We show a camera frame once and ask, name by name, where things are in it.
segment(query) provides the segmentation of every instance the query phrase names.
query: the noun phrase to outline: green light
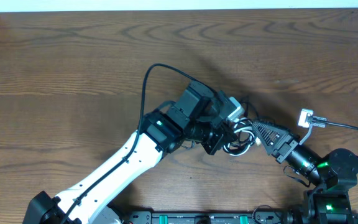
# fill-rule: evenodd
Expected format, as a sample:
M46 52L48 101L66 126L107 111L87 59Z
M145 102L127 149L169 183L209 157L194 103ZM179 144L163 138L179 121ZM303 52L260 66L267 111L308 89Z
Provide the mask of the green light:
M309 162L306 162L306 161L303 161L303 162L302 162L302 165L305 166L305 167L308 167L308 166L310 166L310 163L309 163Z
M324 166L328 166L328 162L323 162L317 165L318 168L322 168Z

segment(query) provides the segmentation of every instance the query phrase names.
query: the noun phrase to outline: wooden surface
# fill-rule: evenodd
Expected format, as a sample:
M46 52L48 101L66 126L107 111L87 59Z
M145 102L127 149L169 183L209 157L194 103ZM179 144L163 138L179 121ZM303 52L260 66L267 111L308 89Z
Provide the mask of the wooden surface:
M178 67L217 90L250 96L259 113L297 129L301 108L358 126L358 9L0 14L0 223L20 223L30 199L86 177L137 126L145 71ZM156 69L147 110L188 80ZM316 128L321 156L358 133ZM115 202L154 210L253 210L302 200L262 148L231 157L179 149ZM358 211L358 185L350 191Z

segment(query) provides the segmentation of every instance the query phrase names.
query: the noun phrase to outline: cable connector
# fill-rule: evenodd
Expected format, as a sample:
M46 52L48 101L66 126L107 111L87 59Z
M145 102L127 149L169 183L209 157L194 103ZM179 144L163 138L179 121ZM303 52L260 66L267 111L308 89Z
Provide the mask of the cable connector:
M302 109L301 115L299 116L298 126L302 128L308 128L308 133L303 137L303 139L299 142L299 145L302 145L311 135L311 130L313 126L317 126L320 128L325 128L326 124L320 121L327 121L327 118L322 118L319 116L313 116L314 111L309 109Z

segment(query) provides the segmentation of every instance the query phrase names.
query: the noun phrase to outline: white backdrop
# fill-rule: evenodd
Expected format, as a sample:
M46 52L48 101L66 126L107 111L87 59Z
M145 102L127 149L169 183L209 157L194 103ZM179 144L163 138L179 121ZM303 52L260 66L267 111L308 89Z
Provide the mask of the white backdrop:
M356 0L0 0L0 12L358 7Z

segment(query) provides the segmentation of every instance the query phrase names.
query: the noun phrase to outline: wood grain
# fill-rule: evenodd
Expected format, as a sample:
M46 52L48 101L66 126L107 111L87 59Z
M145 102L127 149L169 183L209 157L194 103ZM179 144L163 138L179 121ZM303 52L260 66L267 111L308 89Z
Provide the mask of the wood grain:
M358 126L358 9L48 12L0 14L0 223L20 223L30 199L77 183L136 127L151 64L178 67L217 90L249 95L296 128L301 108ZM147 110L188 83L158 68ZM321 156L358 133L317 129ZM242 157L180 149L115 202L154 210L253 210L302 200L262 148ZM358 185L350 191L358 211Z

